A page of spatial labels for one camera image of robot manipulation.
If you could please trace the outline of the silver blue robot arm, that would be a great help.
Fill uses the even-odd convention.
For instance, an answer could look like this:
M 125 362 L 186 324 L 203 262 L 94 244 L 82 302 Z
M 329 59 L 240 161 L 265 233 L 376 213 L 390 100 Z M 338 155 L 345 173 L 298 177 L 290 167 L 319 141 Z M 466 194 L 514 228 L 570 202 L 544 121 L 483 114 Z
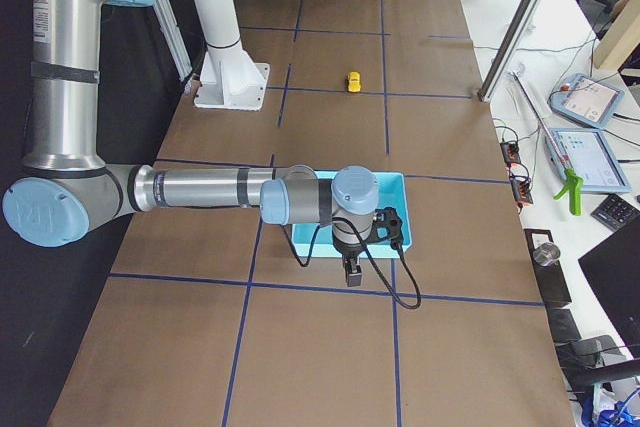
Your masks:
M 155 208 L 257 208 L 263 221 L 330 227 L 346 283 L 378 229 L 378 183 L 349 166 L 331 179 L 288 168 L 157 170 L 112 165 L 97 153 L 101 8 L 154 0 L 33 0 L 32 141 L 25 177 L 4 194 L 4 217 L 23 240 L 59 247 L 118 217 Z

